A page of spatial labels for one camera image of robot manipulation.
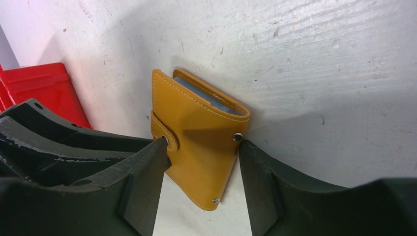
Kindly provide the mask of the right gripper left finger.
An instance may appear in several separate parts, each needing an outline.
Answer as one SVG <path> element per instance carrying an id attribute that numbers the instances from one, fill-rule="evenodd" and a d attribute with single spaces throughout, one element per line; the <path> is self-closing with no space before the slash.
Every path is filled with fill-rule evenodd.
<path id="1" fill-rule="evenodd" d="M 153 234 L 167 141 L 159 138 L 131 157 L 70 186 L 0 180 L 3 236 L 150 236 Z"/>

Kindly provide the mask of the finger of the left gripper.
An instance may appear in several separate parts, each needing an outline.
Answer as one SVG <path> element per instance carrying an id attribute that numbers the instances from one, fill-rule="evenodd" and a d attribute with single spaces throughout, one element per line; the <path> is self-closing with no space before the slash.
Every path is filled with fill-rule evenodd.
<path id="1" fill-rule="evenodd" d="M 0 175 L 43 186 L 69 186 L 150 143 L 80 127 L 29 99 L 0 114 Z"/>

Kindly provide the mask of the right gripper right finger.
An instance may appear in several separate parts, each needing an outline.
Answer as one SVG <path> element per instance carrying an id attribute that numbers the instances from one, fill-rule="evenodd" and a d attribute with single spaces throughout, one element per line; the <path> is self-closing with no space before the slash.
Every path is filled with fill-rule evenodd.
<path id="1" fill-rule="evenodd" d="M 414 236 L 417 180 L 346 188 L 308 176 L 244 140 L 239 162 L 254 236 Z"/>

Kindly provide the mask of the yellow leather card holder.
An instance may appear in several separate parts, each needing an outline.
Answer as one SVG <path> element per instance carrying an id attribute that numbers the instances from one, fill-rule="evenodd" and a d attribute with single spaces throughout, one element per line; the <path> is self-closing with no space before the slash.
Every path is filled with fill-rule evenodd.
<path id="1" fill-rule="evenodd" d="M 251 113 L 239 101 L 183 69 L 151 76 L 150 128 L 164 138 L 167 175 L 199 208 L 217 209 Z"/>

